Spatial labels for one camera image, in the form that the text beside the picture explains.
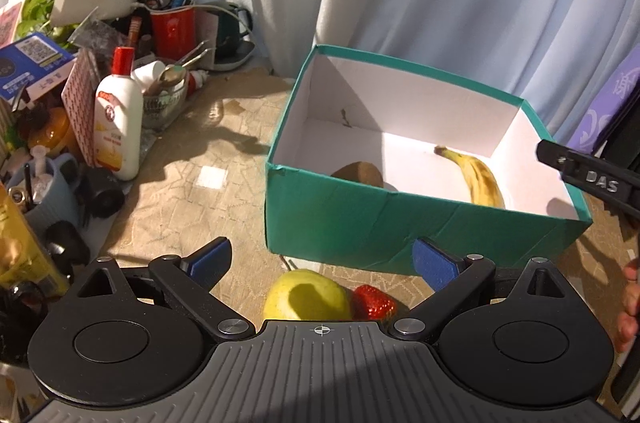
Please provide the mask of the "person right hand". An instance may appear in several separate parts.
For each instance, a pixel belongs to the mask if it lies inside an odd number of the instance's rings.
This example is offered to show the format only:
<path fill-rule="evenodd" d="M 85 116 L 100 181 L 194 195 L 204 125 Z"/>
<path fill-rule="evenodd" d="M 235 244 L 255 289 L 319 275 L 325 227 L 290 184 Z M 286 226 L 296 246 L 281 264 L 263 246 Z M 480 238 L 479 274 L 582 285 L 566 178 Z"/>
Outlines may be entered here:
<path fill-rule="evenodd" d="M 630 261 L 624 268 L 628 283 L 623 291 L 623 310 L 617 316 L 614 346 L 617 353 L 625 353 L 634 343 L 639 332 L 639 258 Z"/>

